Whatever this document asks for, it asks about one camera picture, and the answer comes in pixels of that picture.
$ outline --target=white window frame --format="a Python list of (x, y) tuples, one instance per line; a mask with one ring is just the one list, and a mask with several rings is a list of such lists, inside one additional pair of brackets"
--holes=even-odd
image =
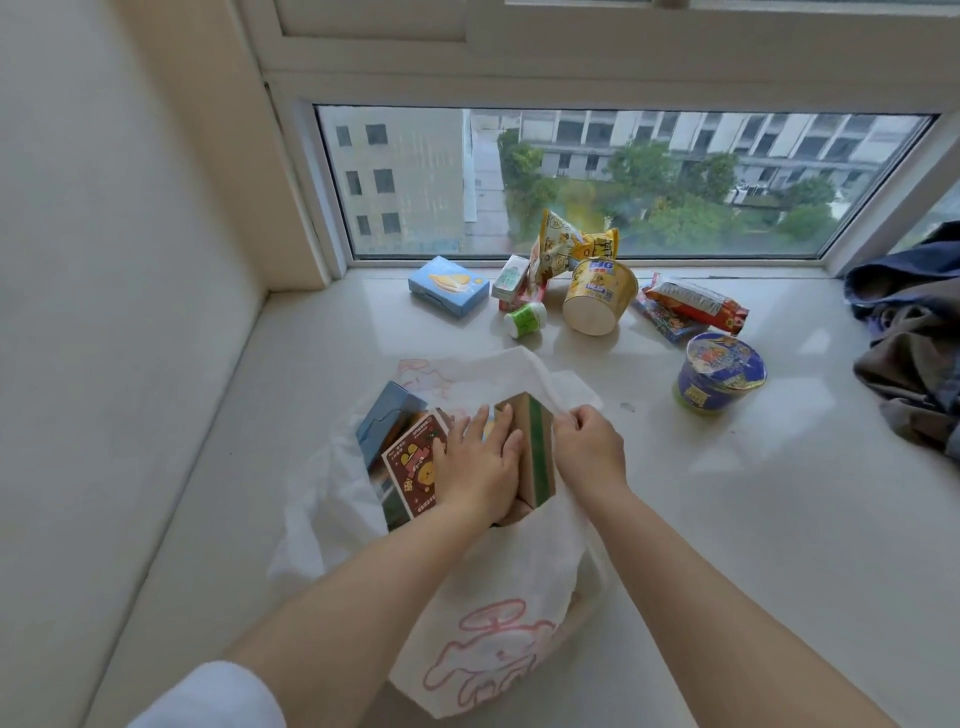
[[(960, 177), (957, 6), (692, 0), (691, 10), (669, 11), (638, 3), (460, 0), (458, 33), (449, 6), (458, 0), (418, 0), (421, 10), (445, 13), (444, 27), (431, 31), (442, 39), (395, 40), (287, 36), (274, 0), (236, 2), (337, 278), (350, 265), (383, 263), (352, 258), (314, 105), (939, 115), (820, 260), (712, 259), (711, 266), (841, 274), (890, 250)], [(381, 33), (392, 14), (409, 12), (394, 0), (363, 0), (365, 13), (351, 11), (357, 2), (325, 5), (338, 27), (358, 23), (359, 36), (371, 9)], [(577, 37), (603, 42), (564, 40)], [(543, 42), (549, 38), (556, 43)], [(477, 261), (484, 263), (495, 261)]]

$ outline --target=green stripe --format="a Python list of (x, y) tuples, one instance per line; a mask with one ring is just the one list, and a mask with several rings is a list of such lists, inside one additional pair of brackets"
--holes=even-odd
[(537, 505), (550, 497), (550, 477), (547, 472), (546, 452), (543, 447), (543, 413), (540, 403), (530, 399), (530, 453), (534, 467), (534, 498)]

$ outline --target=hand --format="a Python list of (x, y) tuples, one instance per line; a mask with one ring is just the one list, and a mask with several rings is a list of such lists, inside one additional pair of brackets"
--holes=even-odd
[(472, 421), (466, 417), (454, 423), (446, 451), (439, 440), (433, 441), (437, 504), (464, 508), (484, 528), (506, 516), (516, 499), (523, 447), (523, 433), (510, 431), (514, 410), (509, 404), (496, 413), (493, 430), (483, 440), (489, 415), (490, 408), (484, 405)]
[(611, 488), (627, 488), (623, 438), (596, 409), (585, 404), (557, 415), (553, 434), (557, 470), (581, 504)]

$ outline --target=forearm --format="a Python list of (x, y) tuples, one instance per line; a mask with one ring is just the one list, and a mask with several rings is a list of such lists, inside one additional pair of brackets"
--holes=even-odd
[(483, 534), (475, 514), (438, 505), (378, 539), (240, 640), (228, 659), (270, 688), (289, 724), (356, 724), (429, 600)]
[(701, 728), (894, 725), (628, 489), (585, 507)]

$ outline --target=clothing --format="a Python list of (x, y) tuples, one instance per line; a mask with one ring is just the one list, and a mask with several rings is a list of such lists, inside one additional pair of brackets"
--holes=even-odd
[(844, 292), (872, 338), (853, 372), (887, 424), (960, 461), (960, 224), (853, 268)]
[(260, 678), (234, 663), (197, 667), (128, 728), (286, 728)]

